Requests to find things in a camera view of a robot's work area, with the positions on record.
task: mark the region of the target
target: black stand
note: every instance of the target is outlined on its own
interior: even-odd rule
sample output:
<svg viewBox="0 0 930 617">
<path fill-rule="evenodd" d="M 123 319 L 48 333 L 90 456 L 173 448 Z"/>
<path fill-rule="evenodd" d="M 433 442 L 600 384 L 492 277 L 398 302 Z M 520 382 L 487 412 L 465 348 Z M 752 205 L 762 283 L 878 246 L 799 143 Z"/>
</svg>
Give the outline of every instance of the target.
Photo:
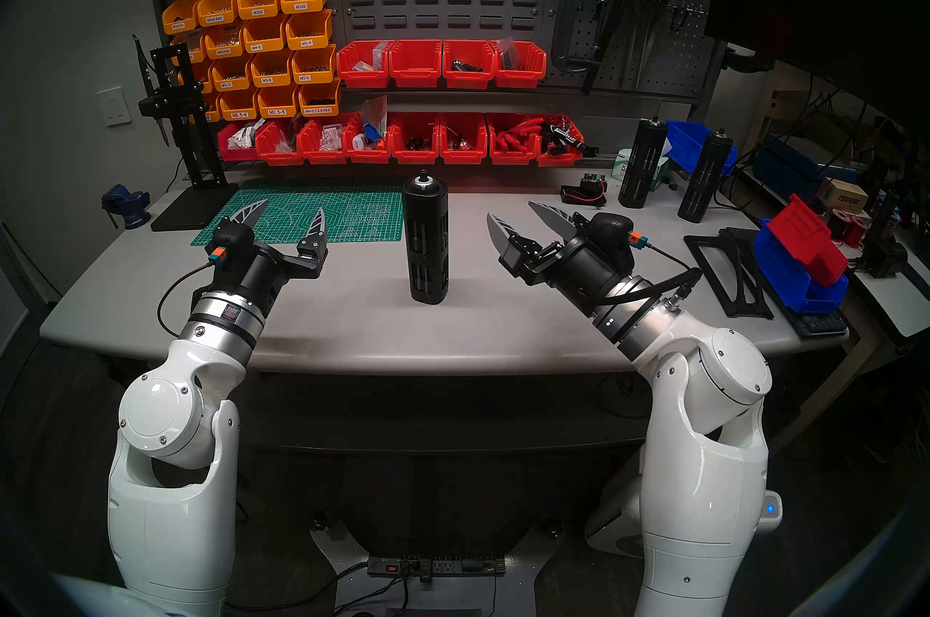
<svg viewBox="0 0 930 617">
<path fill-rule="evenodd" d="M 167 62 L 172 57 L 177 57 L 184 79 L 184 83 L 179 86 L 173 86 L 168 78 Z M 187 167 L 188 176 L 191 178 L 191 186 L 151 223 L 151 231 L 203 229 L 236 193 L 239 185 L 226 181 L 226 175 L 219 163 L 213 135 L 204 117 L 206 104 L 201 94 L 204 85 L 193 75 L 187 44 L 182 42 L 153 49 L 151 65 L 158 77 L 158 88 L 149 92 L 149 95 L 138 103 L 138 110 L 143 117 L 167 118 L 171 122 L 171 136 L 176 147 L 181 149 L 184 166 Z M 151 89 L 149 83 L 146 83 L 146 87 L 146 90 Z M 210 170 L 210 178 L 205 179 L 201 175 L 200 166 L 197 164 L 188 117 L 193 117 L 193 123 L 197 127 L 200 155 Z"/>
</svg>

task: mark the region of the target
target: cardboard box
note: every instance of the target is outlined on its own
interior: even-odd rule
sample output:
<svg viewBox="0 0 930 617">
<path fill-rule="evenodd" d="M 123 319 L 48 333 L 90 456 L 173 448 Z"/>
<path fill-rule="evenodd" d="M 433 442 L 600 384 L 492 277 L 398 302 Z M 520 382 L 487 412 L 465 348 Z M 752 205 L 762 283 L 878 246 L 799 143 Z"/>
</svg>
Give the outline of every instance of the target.
<svg viewBox="0 0 930 617">
<path fill-rule="evenodd" d="M 858 214 L 865 206 L 868 195 L 858 186 L 841 182 L 839 179 L 825 179 L 820 187 L 820 201 L 827 210 L 841 209 Z"/>
</svg>

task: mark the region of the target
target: red plastic part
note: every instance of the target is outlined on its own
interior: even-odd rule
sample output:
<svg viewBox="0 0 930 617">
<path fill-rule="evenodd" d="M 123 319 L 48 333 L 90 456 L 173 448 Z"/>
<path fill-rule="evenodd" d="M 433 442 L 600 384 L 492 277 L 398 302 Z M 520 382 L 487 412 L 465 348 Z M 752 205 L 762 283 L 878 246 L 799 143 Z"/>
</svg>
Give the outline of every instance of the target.
<svg viewBox="0 0 930 617">
<path fill-rule="evenodd" d="M 494 78 L 497 54 L 490 41 L 446 39 L 443 42 L 443 76 L 450 89 L 487 89 Z M 481 66 L 483 71 L 454 71 L 452 62 Z"/>
<path fill-rule="evenodd" d="M 219 147 L 219 155 L 222 157 L 223 161 L 255 161 L 259 158 L 255 153 L 254 146 L 251 149 L 229 148 L 230 137 L 238 132 L 238 130 L 251 123 L 254 122 L 236 121 L 234 124 L 227 124 L 219 130 L 219 134 L 217 134 L 217 146 Z"/>
<path fill-rule="evenodd" d="M 442 39 L 400 39 L 391 52 L 391 76 L 399 87 L 435 89 L 442 73 Z"/>
<path fill-rule="evenodd" d="M 290 167 L 303 163 L 303 155 L 298 152 L 274 151 L 289 122 L 289 118 L 268 119 L 255 134 L 255 151 L 259 159 L 267 161 L 273 167 Z"/>
<path fill-rule="evenodd" d="M 430 112 L 388 112 L 388 141 L 391 153 L 401 164 L 433 164 L 439 155 L 440 115 Z M 407 142 L 430 139 L 424 151 L 407 150 Z"/>
<path fill-rule="evenodd" d="M 578 127 L 575 126 L 575 122 L 568 117 L 564 117 L 562 114 L 533 114 L 527 115 L 529 117 L 542 117 L 544 121 L 548 121 L 550 124 L 561 129 L 562 119 L 565 119 L 565 126 L 568 126 L 568 133 L 578 139 L 580 142 L 584 141 L 584 134 L 578 131 Z M 570 167 L 575 164 L 578 159 L 581 158 L 581 152 L 578 149 L 573 149 L 571 146 L 568 147 L 568 151 L 564 154 L 560 154 L 557 157 L 550 157 L 548 154 L 542 151 L 542 140 L 539 140 L 539 157 L 537 159 L 540 167 Z"/>
<path fill-rule="evenodd" d="M 525 114 L 485 114 L 485 116 L 487 117 L 487 148 L 493 163 L 525 166 L 539 156 L 538 134 L 533 134 L 527 140 L 529 148 L 525 154 L 519 151 L 500 151 L 496 144 L 495 136 L 498 132 L 506 132 L 506 130 L 512 129 L 530 117 Z"/>
<path fill-rule="evenodd" d="M 500 49 L 495 43 L 495 84 L 503 89 L 536 89 L 539 80 L 546 76 L 546 52 L 532 41 L 514 41 L 513 46 L 520 54 L 520 65 L 523 68 L 500 68 Z"/>
<path fill-rule="evenodd" d="M 449 148 L 455 139 L 449 134 L 453 130 L 474 147 L 473 151 Z M 480 164 L 487 156 L 487 125 L 485 115 L 467 112 L 463 114 L 439 115 L 439 154 L 446 164 Z"/>
<path fill-rule="evenodd" d="M 388 52 L 391 50 L 392 41 L 389 41 L 388 48 L 384 49 L 382 69 L 379 69 L 379 71 L 352 71 L 352 66 L 359 62 L 365 62 L 369 66 L 373 65 L 372 52 L 382 40 L 352 41 L 349 46 L 343 47 L 336 54 L 336 71 L 347 87 L 354 89 L 384 89 L 388 85 L 391 80 L 388 74 Z"/>
<path fill-rule="evenodd" d="M 342 151 L 320 151 L 323 127 L 342 125 Z M 358 112 L 339 114 L 335 117 L 312 118 L 297 135 L 297 151 L 311 164 L 345 164 L 352 148 L 352 137 L 362 130 L 362 119 Z"/>
<path fill-rule="evenodd" d="M 830 241 L 830 229 L 796 194 L 768 228 L 821 287 L 835 284 L 849 265 Z"/>
</svg>

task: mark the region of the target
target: green cutting mat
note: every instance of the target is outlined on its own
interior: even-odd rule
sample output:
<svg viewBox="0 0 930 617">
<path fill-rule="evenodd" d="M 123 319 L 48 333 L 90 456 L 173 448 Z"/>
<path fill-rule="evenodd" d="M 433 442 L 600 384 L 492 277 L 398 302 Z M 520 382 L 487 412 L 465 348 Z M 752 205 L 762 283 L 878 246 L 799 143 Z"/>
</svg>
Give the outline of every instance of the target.
<svg viewBox="0 0 930 617">
<path fill-rule="evenodd" d="M 305 182 L 246 182 L 216 218 L 191 242 L 204 247 L 224 216 L 253 201 L 268 205 L 255 225 L 255 238 L 266 244 L 297 244 L 323 207 L 328 241 L 400 241 L 404 212 L 399 185 L 319 186 Z"/>
</svg>

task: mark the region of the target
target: tissue box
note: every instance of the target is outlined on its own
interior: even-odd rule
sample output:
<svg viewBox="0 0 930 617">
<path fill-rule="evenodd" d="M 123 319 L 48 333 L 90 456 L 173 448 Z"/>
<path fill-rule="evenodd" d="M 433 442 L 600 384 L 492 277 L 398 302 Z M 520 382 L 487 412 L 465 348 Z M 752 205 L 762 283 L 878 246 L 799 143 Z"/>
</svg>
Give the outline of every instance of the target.
<svg viewBox="0 0 930 617">
<path fill-rule="evenodd" d="M 611 179 L 616 179 L 618 182 L 623 181 L 624 174 L 627 173 L 627 162 L 630 161 L 630 149 L 620 149 L 616 154 L 616 159 L 614 160 L 614 170 L 610 172 Z M 666 172 L 669 170 L 669 157 L 659 157 L 658 165 L 656 165 L 656 174 L 652 178 L 652 184 L 649 185 L 649 191 L 654 192 L 658 189 L 658 185 L 662 183 L 662 177 L 665 176 Z"/>
</svg>

